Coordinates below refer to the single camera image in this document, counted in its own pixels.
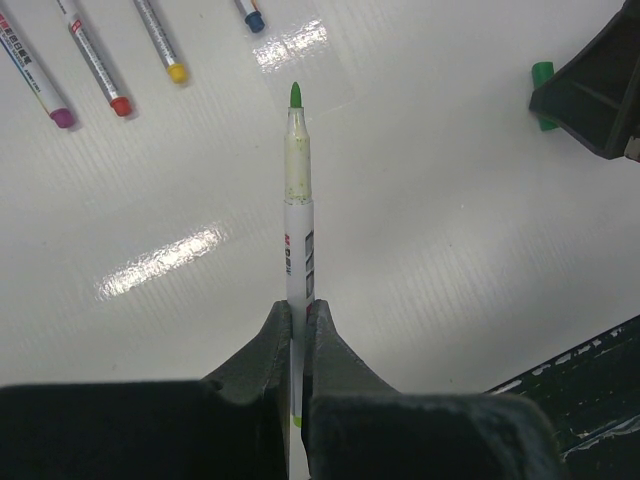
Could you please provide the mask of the purple whiteboard marker pen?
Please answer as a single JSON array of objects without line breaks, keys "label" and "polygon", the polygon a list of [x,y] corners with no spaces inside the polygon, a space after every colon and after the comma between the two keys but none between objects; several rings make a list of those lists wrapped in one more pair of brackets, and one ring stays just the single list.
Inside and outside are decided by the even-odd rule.
[{"label": "purple whiteboard marker pen", "polygon": [[47,116],[60,129],[70,129],[76,123],[66,102],[59,95],[36,56],[20,37],[16,25],[1,10],[1,45],[28,84]]}]

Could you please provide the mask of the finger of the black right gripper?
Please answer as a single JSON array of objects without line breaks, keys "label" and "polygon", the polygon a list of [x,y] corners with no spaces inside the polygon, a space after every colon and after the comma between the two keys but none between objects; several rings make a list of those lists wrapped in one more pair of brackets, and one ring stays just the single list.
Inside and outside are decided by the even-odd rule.
[{"label": "finger of the black right gripper", "polygon": [[572,60],[533,89],[529,111],[601,158],[637,160],[639,3],[626,1]]}]

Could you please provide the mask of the green pen cap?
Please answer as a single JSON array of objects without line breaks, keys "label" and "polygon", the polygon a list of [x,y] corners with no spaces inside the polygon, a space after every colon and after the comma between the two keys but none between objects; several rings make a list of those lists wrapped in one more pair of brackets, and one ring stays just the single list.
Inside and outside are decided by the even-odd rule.
[{"label": "green pen cap", "polygon": [[[532,82],[534,89],[538,89],[544,85],[555,73],[554,65],[551,61],[542,61],[535,63],[531,68]],[[554,122],[543,117],[537,116],[539,128],[543,132],[551,131],[557,128]]]}]

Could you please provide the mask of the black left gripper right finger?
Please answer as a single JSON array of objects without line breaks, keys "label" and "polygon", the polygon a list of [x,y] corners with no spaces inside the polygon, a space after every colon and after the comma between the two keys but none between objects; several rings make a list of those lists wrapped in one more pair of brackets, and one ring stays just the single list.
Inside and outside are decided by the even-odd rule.
[{"label": "black left gripper right finger", "polygon": [[302,439],[314,479],[566,479],[551,425],[506,394],[404,394],[375,374],[314,302]]}]

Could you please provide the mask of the red whiteboard marker pen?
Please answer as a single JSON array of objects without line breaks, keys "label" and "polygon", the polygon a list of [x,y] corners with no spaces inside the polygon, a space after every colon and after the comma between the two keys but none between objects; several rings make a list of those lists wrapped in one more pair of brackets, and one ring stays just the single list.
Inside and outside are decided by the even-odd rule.
[{"label": "red whiteboard marker pen", "polygon": [[106,101],[118,117],[124,118],[132,114],[133,109],[128,97],[118,86],[94,39],[89,25],[80,13],[74,1],[56,0],[58,9],[65,18],[71,37],[82,54],[96,83]]}]

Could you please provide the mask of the green whiteboard marker pen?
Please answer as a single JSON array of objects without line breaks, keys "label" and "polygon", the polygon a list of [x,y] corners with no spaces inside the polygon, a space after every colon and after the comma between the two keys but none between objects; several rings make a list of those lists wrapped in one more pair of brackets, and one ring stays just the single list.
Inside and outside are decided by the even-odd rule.
[{"label": "green whiteboard marker pen", "polygon": [[315,260],[310,136],[298,83],[291,86],[284,137],[284,251],[292,327],[291,414],[294,425],[300,427],[306,326],[315,301]]}]

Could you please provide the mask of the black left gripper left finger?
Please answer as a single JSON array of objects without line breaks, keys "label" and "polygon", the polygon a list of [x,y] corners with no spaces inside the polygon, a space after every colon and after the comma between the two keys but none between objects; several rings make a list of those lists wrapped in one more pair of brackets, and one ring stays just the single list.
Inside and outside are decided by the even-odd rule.
[{"label": "black left gripper left finger", "polygon": [[199,380],[6,386],[5,479],[284,479],[288,305]]}]

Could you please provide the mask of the yellow whiteboard marker pen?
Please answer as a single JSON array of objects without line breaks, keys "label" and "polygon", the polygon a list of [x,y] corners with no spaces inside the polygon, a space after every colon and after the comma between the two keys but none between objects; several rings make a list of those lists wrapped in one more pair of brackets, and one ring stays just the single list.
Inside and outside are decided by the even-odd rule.
[{"label": "yellow whiteboard marker pen", "polygon": [[161,20],[148,0],[134,0],[133,4],[154,45],[164,70],[174,84],[185,84],[189,74],[178,58]]}]

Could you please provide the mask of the blue whiteboard marker pen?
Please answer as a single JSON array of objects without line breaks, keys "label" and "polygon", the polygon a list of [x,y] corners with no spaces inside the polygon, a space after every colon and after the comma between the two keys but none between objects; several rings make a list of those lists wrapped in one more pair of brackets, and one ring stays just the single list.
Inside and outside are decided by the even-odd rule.
[{"label": "blue whiteboard marker pen", "polygon": [[264,30],[265,22],[255,0],[235,0],[234,3],[252,33]]}]

